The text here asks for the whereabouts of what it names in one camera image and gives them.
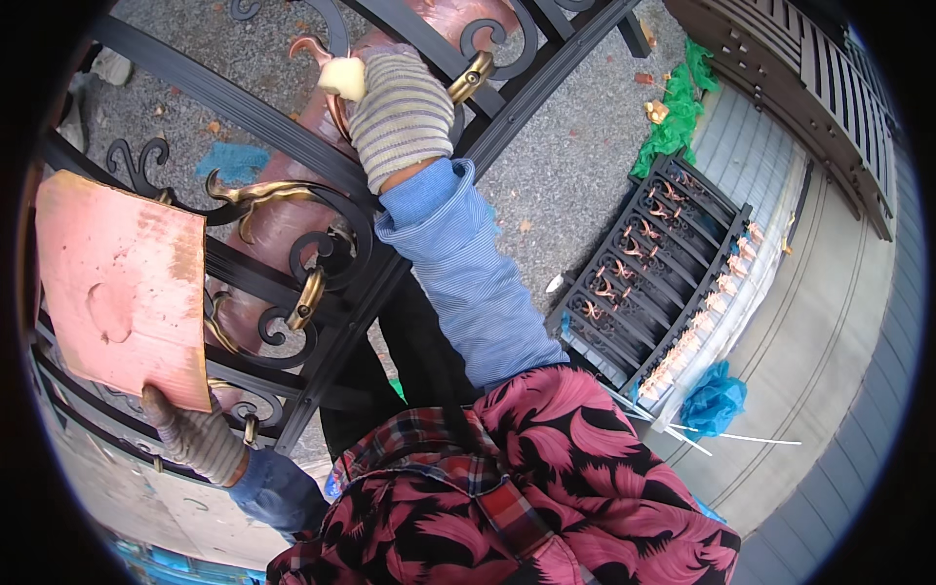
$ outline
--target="green plastic bag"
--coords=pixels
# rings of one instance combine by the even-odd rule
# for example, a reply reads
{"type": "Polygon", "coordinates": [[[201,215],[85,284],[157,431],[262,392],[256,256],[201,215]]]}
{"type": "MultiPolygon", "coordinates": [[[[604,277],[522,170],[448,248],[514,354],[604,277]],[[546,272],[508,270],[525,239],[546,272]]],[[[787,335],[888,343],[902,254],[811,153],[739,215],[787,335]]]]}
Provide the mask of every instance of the green plastic bag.
{"type": "Polygon", "coordinates": [[[711,56],[711,51],[686,37],[686,63],[670,73],[672,77],[666,84],[669,93],[663,97],[663,104],[669,108],[669,113],[661,124],[651,124],[650,137],[637,153],[632,175],[643,179],[650,174],[650,167],[657,154],[672,154],[682,147],[686,147],[686,161],[690,165],[695,163],[695,154],[689,144],[695,130],[696,117],[705,111],[695,99],[695,87],[697,85],[709,91],[718,91],[718,80],[712,75],[709,65],[702,60],[702,57],[711,56]]]}

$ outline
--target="blue striped sleeve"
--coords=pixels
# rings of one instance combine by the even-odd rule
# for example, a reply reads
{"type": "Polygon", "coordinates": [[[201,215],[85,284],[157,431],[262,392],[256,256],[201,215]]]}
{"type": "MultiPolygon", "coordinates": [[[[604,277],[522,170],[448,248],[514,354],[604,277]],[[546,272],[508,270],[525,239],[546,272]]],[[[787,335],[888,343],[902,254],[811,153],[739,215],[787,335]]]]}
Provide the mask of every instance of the blue striped sleeve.
{"type": "Polygon", "coordinates": [[[476,388],[569,357],[543,327],[514,261],[494,247],[494,224],[470,160],[440,159],[380,197],[374,230],[413,262],[439,325],[476,388]]]}

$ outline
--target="gloved hand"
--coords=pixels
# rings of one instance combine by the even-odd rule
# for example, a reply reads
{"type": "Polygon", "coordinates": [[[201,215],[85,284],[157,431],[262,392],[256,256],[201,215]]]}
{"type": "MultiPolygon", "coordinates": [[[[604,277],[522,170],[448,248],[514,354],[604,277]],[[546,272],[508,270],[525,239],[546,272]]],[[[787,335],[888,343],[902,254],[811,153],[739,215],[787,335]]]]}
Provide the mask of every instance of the gloved hand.
{"type": "Polygon", "coordinates": [[[367,94],[347,104],[348,133],[377,195],[398,170],[452,155],[455,107],[413,47],[371,47],[360,58],[367,94]]]}
{"type": "Polygon", "coordinates": [[[146,386],[139,404],[171,459],[229,488],[243,475],[238,466],[246,465],[246,446],[231,432],[214,394],[209,391],[209,396],[212,411],[200,413],[176,408],[158,388],[146,386]]]}

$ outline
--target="black wrought iron gate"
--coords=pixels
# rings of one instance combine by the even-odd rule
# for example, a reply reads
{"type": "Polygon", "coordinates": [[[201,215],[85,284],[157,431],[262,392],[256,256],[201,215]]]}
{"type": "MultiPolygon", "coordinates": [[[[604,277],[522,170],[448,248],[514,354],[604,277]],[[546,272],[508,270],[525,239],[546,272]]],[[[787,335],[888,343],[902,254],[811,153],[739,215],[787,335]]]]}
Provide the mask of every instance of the black wrought iron gate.
{"type": "MultiPolygon", "coordinates": [[[[345,54],[349,38],[337,6],[332,0],[304,1],[325,19],[329,51],[345,54]]],[[[495,41],[504,40],[504,28],[498,22],[475,21],[462,32],[459,51],[402,0],[343,1],[391,37],[414,45],[446,85],[471,64],[475,56],[472,37],[477,30],[490,28],[495,41]]],[[[509,0],[523,31],[522,53],[514,63],[495,67],[490,78],[505,80],[500,90],[484,83],[466,102],[475,117],[463,130],[456,128],[456,156],[472,158],[477,177],[483,175],[552,92],[614,27],[619,28],[634,56],[646,57],[650,48],[633,14],[638,2],[509,0]],[[575,16],[566,18],[560,8],[575,16]],[[547,40],[539,48],[537,31],[547,40]]],[[[233,0],[230,5],[231,16],[237,20],[252,18],[260,9],[258,2],[247,9],[239,0],[233,0]]],[[[264,358],[205,345],[210,378],[242,388],[269,405],[270,415],[259,420],[256,442],[288,454],[318,406],[354,409],[366,403],[366,395],[351,388],[337,388],[333,379],[360,336],[374,321],[382,299],[410,269],[409,262],[373,236],[373,215],[379,203],[369,194],[363,170],[357,163],[231,81],[124,22],[111,16],[103,17],[89,36],[178,87],[329,183],[340,185],[350,195],[345,198],[324,186],[314,191],[317,200],[344,216],[353,228],[357,256],[345,272],[329,275],[326,292],[304,329],[306,344],[299,353],[291,358],[264,358]],[[284,371],[297,365],[301,365],[299,374],[284,371]]],[[[458,124],[464,124],[461,108],[458,124]]],[[[112,163],[110,154],[115,150],[123,150],[125,157],[130,157],[129,147],[120,142],[111,146],[109,164],[112,163]]],[[[140,154],[137,168],[128,169],[132,188],[98,167],[53,131],[47,136],[43,153],[46,162],[55,169],[68,169],[101,183],[145,197],[163,197],[184,207],[170,191],[147,182],[142,166],[147,153],[153,150],[160,151],[157,164],[162,164],[168,156],[164,140],[151,140],[140,154]]],[[[232,204],[207,212],[186,209],[205,215],[210,226],[236,222],[247,213],[243,206],[232,204]]],[[[293,254],[298,256],[310,241],[327,245],[328,237],[321,233],[306,234],[293,245],[293,254]]],[[[300,295],[310,274],[298,260],[292,263],[293,274],[288,275],[209,237],[205,266],[211,277],[273,305],[261,317],[258,329],[268,344],[281,344],[282,338],[278,339],[277,334],[269,335],[266,325],[273,318],[286,317],[300,304],[300,295]]],[[[206,306],[210,305],[211,298],[207,298],[206,306]]],[[[42,400],[56,413],[59,424],[77,424],[127,456],[155,464],[167,473],[204,481],[191,470],[162,460],[158,455],[161,445],[152,427],[102,401],[49,357],[44,349],[54,345],[54,330],[49,316],[41,311],[36,334],[32,345],[34,374],[42,400]]],[[[255,412],[253,403],[241,402],[232,408],[228,423],[243,433],[247,420],[255,412]]]]}

